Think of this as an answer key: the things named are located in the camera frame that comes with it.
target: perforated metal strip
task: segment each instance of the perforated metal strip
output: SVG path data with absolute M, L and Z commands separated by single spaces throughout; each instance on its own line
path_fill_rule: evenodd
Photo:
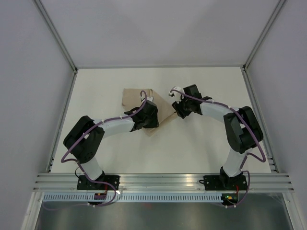
M 221 193 L 124 193 L 116 196 L 118 202 L 159 202 L 159 203 L 220 203 Z M 112 192 L 105 201 L 111 200 Z M 44 201 L 97 202 L 94 193 L 45 193 Z

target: black mounting bracket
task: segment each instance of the black mounting bracket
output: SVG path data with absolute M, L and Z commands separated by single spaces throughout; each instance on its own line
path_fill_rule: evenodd
M 113 185 L 116 190 L 119 187 L 119 178 L 118 175 L 105 175 L 103 173 L 100 177 L 98 177 L 95 181 L 108 182 Z M 90 182 L 84 175 L 79 176 L 77 190 L 113 190 L 109 185 L 105 186 L 105 184 L 98 184 Z

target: metal extrusion bar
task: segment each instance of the metal extrusion bar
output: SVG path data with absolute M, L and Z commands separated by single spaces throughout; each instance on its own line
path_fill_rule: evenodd
M 78 74 L 78 71 L 76 71 L 72 77 L 72 80 L 71 80 L 71 86 L 67 92 L 67 96 L 65 97 L 66 98 L 66 102 L 65 102 L 65 105 L 63 107 L 63 110 L 62 110 L 62 113 L 61 113 L 61 117 L 60 117 L 60 120 L 59 120 L 59 123 L 58 123 L 58 127 L 57 127 L 57 132 L 55 134 L 55 137 L 52 141 L 52 149 L 51 149 L 51 152 L 49 154 L 49 162 L 48 162 L 48 165 L 47 165 L 47 168 L 46 168 L 46 172 L 50 172 L 51 171 L 51 167 L 52 167 L 52 163 L 53 163 L 53 160 L 54 160 L 54 156 L 56 154 L 56 150 L 57 150 L 57 147 L 58 147 L 58 144 L 59 144 L 59 138 L 60 138 L 60 135 L 61 135 L 61 132 L 62 132 L 62 128 L 63 128 L 63 125 L 64 125 L 64 121 L 65 121 L 65 116 L 66 116 L 66 113 L 67 113 L 67 110 L 68 110 L 68 106 L 69 106 L 69 102 L 71 100 L 71 95 L 72 95 L 72 91 L 73 91 L 73 87 L 75 85 L 75 82 L 76 82 L 76 78 L 77 78 L 77 74 Z
M 68 61 L 69 65 L 71 66 L 72 70 L 74 72 L 77 71 L 77 67 L 74 64 L 67 48 L 65 47 L 59 33 L 57 32 L 50 16 L 48 15 L 46 8 L 44 7 L 43 3 L 41 2 L 41 0 L 33 0 L 33 3 L 35 4 L 36 8 L 38 9 L 38 11 L 40 12 L 40 14 L 42 15 L 46 25 L 48 26 L 50 32 L 52 33 L 54 39 L 56 40 L 57 44 L 59 45 L 64 57 L 66 58 L 66 60 Z
M 44 193 L 32 193 L 28 209 L 26 211 L 24 222 L 21 230 L 33 230 L 35 229 L 38 214 L 43 201 Z
M 198 182 L 204 175 L 218 174 L 119 174 L 119 191 L 121 193 L 204 193 L 206 192 L 204 186 Z M 250 193 L 294 191 L 286 173 L 251 173 L 250 176 Z M 77 182 L 78 178 L 73 173 L 41 173 L 36 178 L 34 192 L 82 192 L 77 190 Z
M 255 54 L 257 53 L 258 49 L 260 48 L 262 42 L 264 41 L 265 37 L 267 36 L 268 32 L 270 31 L 273 23 L 275 22 L 277 16 L 281 12 L 282 8 L 284 7 L 287 0 L 279 0 L 278 3 L 275 6 L 275 9 L 273 10 L 273 13 L 271 14 L 269 20 L 267 21 L 266 25 L 264 26 L 259 38 L 257 39 L 249 57 L 247 58 L 244 66 L 245 68 L 249 67 L 251 64 Z
M 297 209 L 296 196 L 293 193 L 283 193 L 283 198 L 294 230 L 306 230 L 303 214 Z
M 263 117 L 262 117 L 262 112 L 261 112 L 261 109 L 259 107 L 259 103 L 257 101 L 257 98 L 256 98 L 256 95 L 255 95 L 255 91 L 254 91 L 254 88 L 252 86 L 252 83 L 250 81 L 250 77 L 249 77 L 249 74 L 248 74 L 248 71 L 245 70 L 243 67 L 241 68 L 241 72 L 242 72 L 242 75 L 243 75 L 243 79 L 244 79 L 244 82 L 245 82 L 245 85 L 246 85 L 246 89 L 247 89 L 247 92 L 248 92 L 248 96 L 249 96 L 249 99 L 250 99 L 250 102 L 251 102 L 251 105 L 253 107 L 253 111 L 255 112 L 255 116 L 259 122 L 259 125 L 262 129 L 262 132 L 263 132 L 263 145 L 265 147 L 265 150 L 266 150 L 266 153 L 269 157 L 272 157 L 273 159 L 273 162 L 275 163 L 275 169 L 276 171 L 278 172 L 278 162 L 276 163 L 276 160 L 273 156 L 273 151 L 272 151 L 272 145 L 271 145 L 271 141 L 270 141 L 270 137 L 267 133 L 267 129 L 266 129 L 266 125 L 265 125 L 265 122 L 263 120 Z

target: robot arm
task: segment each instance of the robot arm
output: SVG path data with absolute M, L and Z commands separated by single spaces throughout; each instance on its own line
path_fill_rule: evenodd
M 71 154 L 75 156 L 92 180 L 96 180 L 103 174 L 103 170 L 95 158 L 102 139 L 117 133 L 133 132 L 141 128 L 159 127 L 158 109 L 152 100 L 153 98 L 147 98 L 143 109 L 132 117 L 114 119 L 98 125 L 73 148 Z M 139 108 L 125 112 L 123 116 L 131 115 L 137 109 Z M 88 116 L 81 117 L 65 137 L 65 147 L 69 149 L 88 129 L 98 122 L 101 122 L 101 120 L 91 119 Z
M 213 102 L 211 97 L 202 98 L 196 85 L 191 85 L 184 89 L 180 87 L 174 87 L 173 89 L 194 98 Z M 246 160 L 247 150 L 256 146 L 255 141 L 247 129 L 241 127 L 240 120 L 228 108 L 214 103 L 196 101 L 174 91 L 170 91 L 169 95 L 175 97 L 176 102 L 174 102 L 172 106 L 182 119 L 194 112 L 200 115 L 210 116 L 225 124 L 227 140 L 231 148 L 227 161 L 220 170 L 220 180 L 225 187 L 228 187 L 228 184 L 235 180 L 236 176 L 242 174 L 241 168 Z M 248 106 L 233 109 L 235 109 L 248 124 L 257 140 L 261 141 L 263 139 L 263 133 L 252 109 Z

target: enclosure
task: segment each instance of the enclosure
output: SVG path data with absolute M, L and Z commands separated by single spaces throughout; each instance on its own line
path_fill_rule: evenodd
M 306 229 L 306 1 L 0 5 L 3 229 Z M 152 89 L 171 105 L 168 92 L 192 84 L 254 111 L 266 162 L 248 157 L 246 199 L 218 207 L 227 191 L 199 183 L 218 175 L 229 144 L 222 123 L 191 114 L 152 136 L 104 139 L 95 157 L 120 176 L 120 194 L 87 207 L 94 192 L 77 190 L 78 166 L 61 163 L 79 118 L 122 114 L 124 89 Z

